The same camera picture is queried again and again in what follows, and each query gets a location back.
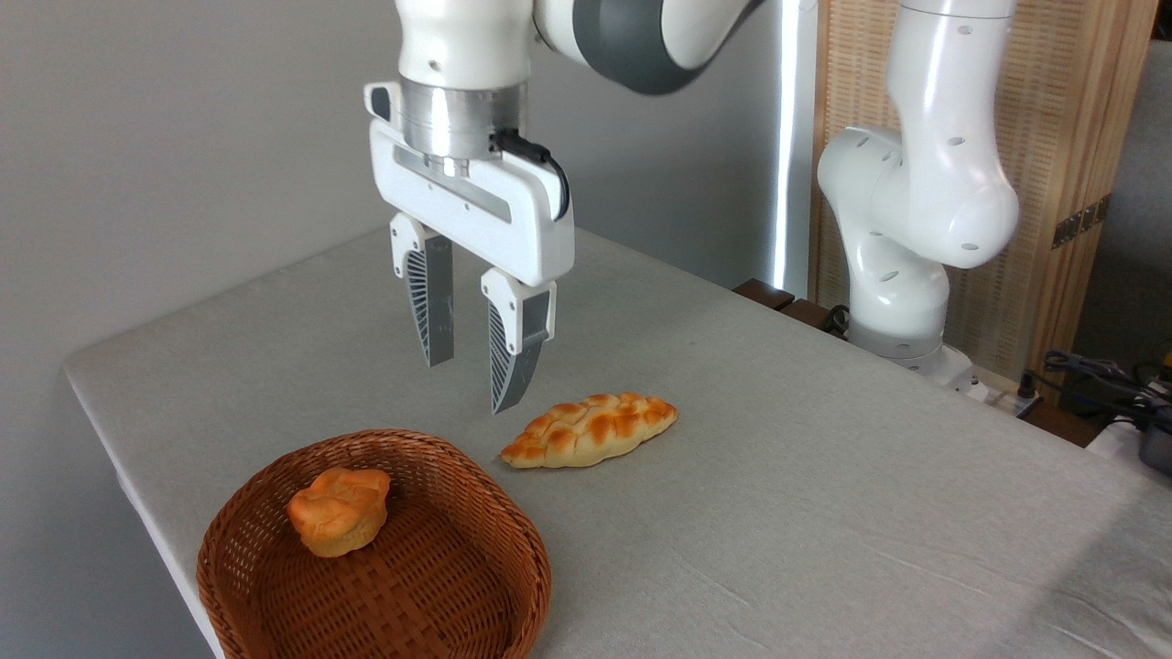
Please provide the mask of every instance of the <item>bread loaf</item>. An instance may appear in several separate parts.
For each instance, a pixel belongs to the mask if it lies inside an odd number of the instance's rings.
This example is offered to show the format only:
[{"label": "bread loaf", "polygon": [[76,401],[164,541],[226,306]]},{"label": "bread loaf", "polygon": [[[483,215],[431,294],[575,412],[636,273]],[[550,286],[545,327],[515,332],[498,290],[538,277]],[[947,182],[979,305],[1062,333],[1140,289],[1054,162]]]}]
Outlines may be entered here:
[{"label": "bread loaf", "polygon": [[333,558],[366,546],[387,522],[390,476],[380,469],[326,469],[293,495],[286,512],[301,543]]},{"label": "bread loaf", "polygon": [[631,453],[675,423],[676,409],[657,398],[598,394],[556,405],[500,451],[517,468],[591,467]]}]

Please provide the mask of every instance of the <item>gray wall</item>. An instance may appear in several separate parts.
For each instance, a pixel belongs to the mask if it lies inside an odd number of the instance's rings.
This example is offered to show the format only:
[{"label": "gray wall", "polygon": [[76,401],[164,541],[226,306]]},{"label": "gray wall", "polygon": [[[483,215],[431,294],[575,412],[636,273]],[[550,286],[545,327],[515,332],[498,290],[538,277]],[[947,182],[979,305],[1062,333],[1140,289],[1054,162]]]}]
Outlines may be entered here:
[{"label": "gray wall", "polygon": [[1079,354],[1130,367],[1172,339],[1170,128],[1172,42],[1153,41],[1083,304]]},{"label": "gray wall", "polygon": [[[673,98],[538,56],[581,225],[768,278],[771,11]],[[397,39],[390,0],[0,2],[0,657],[209,655],[60,365],[383,225],[361,88]]]}]

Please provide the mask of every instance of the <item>wicker basket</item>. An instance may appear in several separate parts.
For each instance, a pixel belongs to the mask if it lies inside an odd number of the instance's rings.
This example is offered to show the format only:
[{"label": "wicker basket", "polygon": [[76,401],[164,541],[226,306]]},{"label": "wicker basket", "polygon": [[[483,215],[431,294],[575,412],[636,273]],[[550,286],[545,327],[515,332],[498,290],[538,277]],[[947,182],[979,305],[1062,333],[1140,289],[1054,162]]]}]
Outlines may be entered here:
[{"label": "wicker basket", "polygon": [[[285,505],[331,467],[390,474],[387,523],[318,558]],[[451,444],[407,430],[334,437],[263,469],[212,521],[196,577],[229,658],[519,658],[550,604],[529,518]]]}]

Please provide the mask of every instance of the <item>robotic arm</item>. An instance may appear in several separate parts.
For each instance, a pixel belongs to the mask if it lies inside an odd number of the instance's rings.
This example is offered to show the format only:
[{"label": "robotic arm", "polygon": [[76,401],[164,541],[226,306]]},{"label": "robotic arm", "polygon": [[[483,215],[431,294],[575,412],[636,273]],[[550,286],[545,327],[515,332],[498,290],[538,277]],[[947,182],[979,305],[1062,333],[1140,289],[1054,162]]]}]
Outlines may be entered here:
[{"label": "robotic arm", "polygon": [[[395,274],[429,365],[454,355],[451,249],[492,266],[492,409],[524,394],[573,266],[565,172],[524,138],[529,46],[641,94],[699,76],[763,0],[396,0],[400,81],[366,88],[375,182],[400,212]],[[993,93],[1016,0],[902,0],[887,69],[904,133],[850,128],[818,181],[849,254],[852,342],[967,389],[942,345],[948,278],[1008,243],[1017,198],[997,159]]]},{"label": "robotic arm", "polygon": [[529,47],[553,50],[641,94],[699,76],[763,0],[396,0],[400,80],[368,84],[375,182],[400,212],[395,274],[408,283],[424,358],[454,356],[451,249],[492,266],[492,409],[524,395],[553,338],[556,279],[573,266],[570,186],[524,138]]},{"label": "robotic arm", "polygon": [[902,0],[887,61],[902,135],[847,128],[818,164],[846,247],[851,342],[961,392],[973,365],[942,342],[941,264],[987,263],[1017,224],[993,120],[1015,8],[1016,0]]}]

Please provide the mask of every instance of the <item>electrical cord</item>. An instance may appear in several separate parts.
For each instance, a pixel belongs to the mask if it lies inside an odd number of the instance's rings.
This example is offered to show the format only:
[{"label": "electrical cord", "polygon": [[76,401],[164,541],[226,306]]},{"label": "electrical cord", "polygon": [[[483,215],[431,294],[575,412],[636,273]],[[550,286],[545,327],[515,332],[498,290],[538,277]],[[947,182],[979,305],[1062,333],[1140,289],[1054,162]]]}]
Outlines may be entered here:
[{"label": "electrical cord", "polygon": [[[1136,412],[1139,412],[1139,413],[1143,413],[1143,412],[1145,412],[1147,409],[1146,405],[1144,405],[1143,402],[1136,400],[1134,398],[1130,398],[1130,399],[1116,399],[1116,400],[1111,401],[1111,403],[1112,405],[1118,405],[1118,406],[1122,406],[1122,407],[1129,407],[1129,408],[1134,409]],[[1095,419],[1096,416],[1112,416],[1112,415],[1115,415],[1115,413],[1111,412],[1110,409],[1098,409],[1098,408],[1096,408],[1096,409],[1091,409],[1090,412],[1079,413],[1078,417],[1079,419],[1086,419],[1088,421],[1090,421],[1091,419]]]},{"label": "electrical cord", "polygon": [[1129,419],[1126,416],[1119,416],[1117,419],[1112,419],[1112,420],[1108,421],[1106,423],[1104,423],[1103,427],[1106,428],[1108,426],[1115,426],[1116,423],[1130,423],[1132,428],[1134,428],[1137,430],[1140,430],[1140,432],[1143,430],[1143,428],[1139,427],[1140,423],[1136,422],[1134,419]]},{"label": "electrical cord", "polygon": [[1152,409],[1152,406],[1145,405],[1144,406],[1145,412],[1138,412],[1134,407],[1124,407],[1124,406],[1120,406],[1120,405],[1116,405],[1116,403],[1106,402],[1106,401],[1103,401],[1103,400],[1099,400],[1099,399],[1096,399],[1096,398],[1088,396],[1086,394],[1076,392],[1076,390],[1074,390],[1074,389],[1071,389],[1069,387],[1064,387],[1064,386],[1062,386],[1062,385],[1059,385],[1057,382],[1054,382],[1051,380],[1047,380],[1045,378],[1043,378],[1041,374],[1038,374],[1035,371],[1029,371],[1028,369],[1028,371],[1026,371],[1026,373],[1028,375],[1031,375],[1035,380],[1037,380],[1038,382],[1045,385],[1047,387],[1050,387],[1051,389],[1055,389],[1056,392],[1061,392],[1063,394],[1068,394],[1068,395],[1075,396],[1076,399],[1078,399],[1078,400],[1081,400],[1081,401],[1083,401],[1083,402],[1085,402],[1088,405],[1093,405],[1093,406],[1101,407],[1103,409],[1111,410],[1111,412],[1116,413],[1117,415],[1119,415],[1119,416],[1126,416],[1127,419],[1131,419],[1132,421],[1140,421],[1140,422],[1144,422],[1144,423],[1156,423],[1156,424],[1159,424],[1160,427],[1165,427],[1165,424],[1167,424],[1167,422],[1168,422],[1167,416],[1158,416],[1156,414],[1147,414],[1146,410]]},{"label": "electrical cord", "polygon": [[[1144,374],[1144,369],[1145,368],[1154,369],[1156,371],[1156,375],[1145,375]],[[1138,364],[1136,364],[1134,366],[1131,367],[1131,379],[1134,380],[1136,382],[1147,382],[1147,381],[1152,380],[1153,378],[1160,378],[1160,376],[1163,376],[1164,375],[1164,371],[1166,368],[1167,367],[1164,366],[1164,362],[1160,362],[1160,361],[1152,361],[1152,360],[1140,361],[1140,362],[1138,362]]]},{"label": "electrical cord", "polygon": [[1133,380],[1130,374],[1119,368],[1118,364],[1111,360],[1090,359],[1063,351],[1049,351],[1043,358],[1043,364],[1047,372],[1067,372],[1082,375],[1075,383],[1085,379],[1093,379],[1109,389],[1132,396],[1143,394],[1163,399],[1165,402],[1172,402],[1172,399],[1168,399],[1167,394]]},{"label": "electrical cord", "polygon": [[561,205],[558,209],[558,215],[553,216],[553,222],[566,217],[566,213],[570,212],[570,178],[566,177],[566,171],[561,169],[558,161],[553,159],[550,150],[525,140],[517,129],[497,133],[491,140],[492,145],[502,151],[520,156],[531,163],[547,164],[553,168],[553,171],[558,175],[558,183],[561,184]]}]

